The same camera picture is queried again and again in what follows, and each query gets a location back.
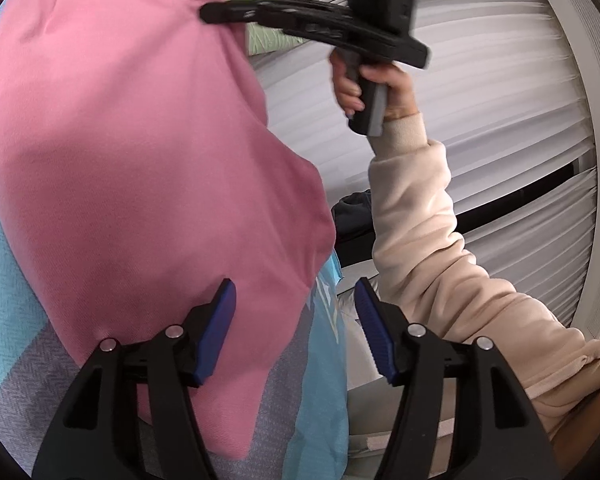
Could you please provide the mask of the person's right hand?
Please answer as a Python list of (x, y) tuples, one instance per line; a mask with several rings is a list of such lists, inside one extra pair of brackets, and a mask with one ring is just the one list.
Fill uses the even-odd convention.
[[(362, 90), (347, 75), (347, 64), (336, 49), (332, 50), (329, 63), (332, 66), (332, 88), (340, 108), (347, 116), (364, 110)], [(387, 88), (384, 122), (393, 122), (419, 113), (411, 77), (400, 67), (394, 64), (361, 65), (360, 74), (364, 79)]]

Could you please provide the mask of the cream sleeved right forearm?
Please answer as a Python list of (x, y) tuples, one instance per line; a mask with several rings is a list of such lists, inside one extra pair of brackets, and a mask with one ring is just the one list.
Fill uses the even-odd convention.
[(600, 339), (478, 266), (456, 230), (445, 148), (428, 139), (422, 116), (388, 122), (370, 145), (381, 298), (445, 339), (493, 339), (552, 439), (596, 438)]

